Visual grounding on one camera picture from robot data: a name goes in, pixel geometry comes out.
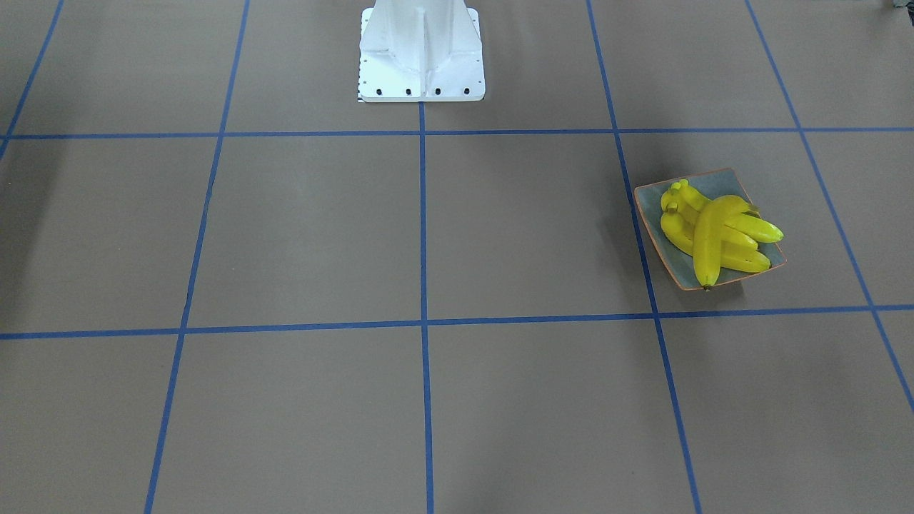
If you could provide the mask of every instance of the gray floor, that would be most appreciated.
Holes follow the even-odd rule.
[[[914,512],[903,9],[474,0],[418,106],[370,5],[0,0],[0,511]],[[788,262],[683,293],[726,166]]]

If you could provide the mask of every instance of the yellow banana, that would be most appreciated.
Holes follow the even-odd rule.
[[[682,252],[692,255],[695,228],[678,212],[665,212],[660,218],[660,228],[666,238]],[[759,273],[771,268],[771,261],[764,253],[750,248],[723,242],[720,251],[720,265],[745,273]]]
[[[679,195],[685,200],[692,209],[701,212],[702,209],[711,203],[710,198],[701,194],[701,191],[689,185],[688,180],[681,179],[676,184],[679,185]],[[769,221],[763,220],[758,216],[739,213],[731,216],[725,222],[725,225],[734,230],[750,236],[758,242],[778,242],[784,239],[784,233],[781,229],[774,226]]]
[[[675,209],[679,214],[685,218],[685,221],[695,226],[698,223],[698,211],[695,210],[688,202],[682,200],[683,194],[679,187],[670,188],[667,190],[664,195],[661,197],[660,206],[663,210],[668,208]],[[745,246],[751,248],[752,250],[757,250],[759,248],[759,243],[752,239],[750,236],[745,233],[731,229],[730,227],[724,227],[722,234],[724,241],[732,242],[739,246]]]
[[[720,276],[724,222],[735,214],[755,210],[745,199],[724,195],[707,204],[698,215],[693,255],[698,283],[710,289]]]

